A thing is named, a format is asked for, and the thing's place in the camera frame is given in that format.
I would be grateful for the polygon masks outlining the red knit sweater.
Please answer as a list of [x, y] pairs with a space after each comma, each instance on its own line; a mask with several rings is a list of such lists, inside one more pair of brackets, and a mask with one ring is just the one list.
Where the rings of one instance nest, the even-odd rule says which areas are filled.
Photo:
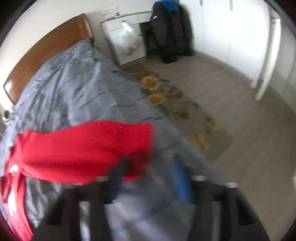
[[1, 198], [9, 209], [13, 231], [30, 240], [33, 229], [25, 210], [26, 178], [86, 184], [105, 176], [122, 156], [129, 158], [124, 181], [138, 180], [149, 163], [154, 128], [149, 123], [97, 121], [52, 133], [17, 135], [1, 176]]

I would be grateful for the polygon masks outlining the white dresser cabinet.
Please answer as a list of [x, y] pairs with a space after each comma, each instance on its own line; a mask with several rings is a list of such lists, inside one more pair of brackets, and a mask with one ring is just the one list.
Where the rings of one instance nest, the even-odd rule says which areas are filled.
[[119, 66], [147, 56], [141, 24], [148, 23], [151, 11], [117, 16], [101, 22], [110, 51]]

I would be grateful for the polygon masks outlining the sunflower floor rug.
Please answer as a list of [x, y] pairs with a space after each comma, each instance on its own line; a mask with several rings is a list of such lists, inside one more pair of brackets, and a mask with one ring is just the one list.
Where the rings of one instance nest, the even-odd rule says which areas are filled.
[[137, 80], [149, 103], [164, 113], [192, 144], [203, 150], [209, 161], [215, 161], [231, 146], [233, 138], [218, 121], [170, 80], [141, 64], [126, 67], [124, 71]]

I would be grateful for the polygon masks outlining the small bottle on dresser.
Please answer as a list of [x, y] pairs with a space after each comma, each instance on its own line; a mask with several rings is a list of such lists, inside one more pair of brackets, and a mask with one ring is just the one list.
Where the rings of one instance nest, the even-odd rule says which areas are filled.
[[117, 7], [117, 6], [115, 6], [115, 7], [113, 8], [113, 13], [114, 13], [114, 16], [115, 16], [115, 17], [120, 16], [120, 13], [119, 13], [119, 11], [118, 11], [118, 7]]

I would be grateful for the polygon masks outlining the brown wooden headboard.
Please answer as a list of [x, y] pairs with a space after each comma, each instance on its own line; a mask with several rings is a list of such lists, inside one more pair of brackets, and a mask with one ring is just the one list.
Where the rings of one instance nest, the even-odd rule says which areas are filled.
[[3, 84], [11, 103], [16, 104], [26, 85], [45, 62], [87, 39], [94, 41], [94, 35], [85, 13], [67, 20], [46, 34], [27, 51]]

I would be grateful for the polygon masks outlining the white plastic bag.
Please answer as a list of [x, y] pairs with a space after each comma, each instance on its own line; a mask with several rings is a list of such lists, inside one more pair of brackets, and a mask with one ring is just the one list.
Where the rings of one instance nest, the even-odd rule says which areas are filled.
[[127, 21], [122, 20], [121, 24], [118, 45], [123, 53], [131, 55], [142, 44], [142, 38]]

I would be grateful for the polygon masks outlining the grey plaid bed duvet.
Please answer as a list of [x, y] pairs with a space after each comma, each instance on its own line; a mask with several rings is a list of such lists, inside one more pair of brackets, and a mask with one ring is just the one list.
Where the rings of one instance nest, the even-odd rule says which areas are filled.
[[93, 121], [149, 122], [156, 136], [151, 166], [125, 182], [106, 207], [115, 240], [186, 240], [194, 206], [176, 196], [175, 154], [195, 175], [217, 182], [203, 153], [144, 98], [140, 86], [84, 40], [45, 63], [25, 87], [1, 140], [1, 165], [16, 135], [49, 133]]

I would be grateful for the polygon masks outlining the black and blue jacket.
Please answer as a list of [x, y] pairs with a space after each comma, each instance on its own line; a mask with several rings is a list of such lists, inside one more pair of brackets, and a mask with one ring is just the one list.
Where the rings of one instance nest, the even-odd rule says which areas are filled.
[[187, 10], [177, 1], [156, 1], [149, 21], [141, 23], [147, 51], [156, 49], [165, 64], [193, 56], [193, 33]]

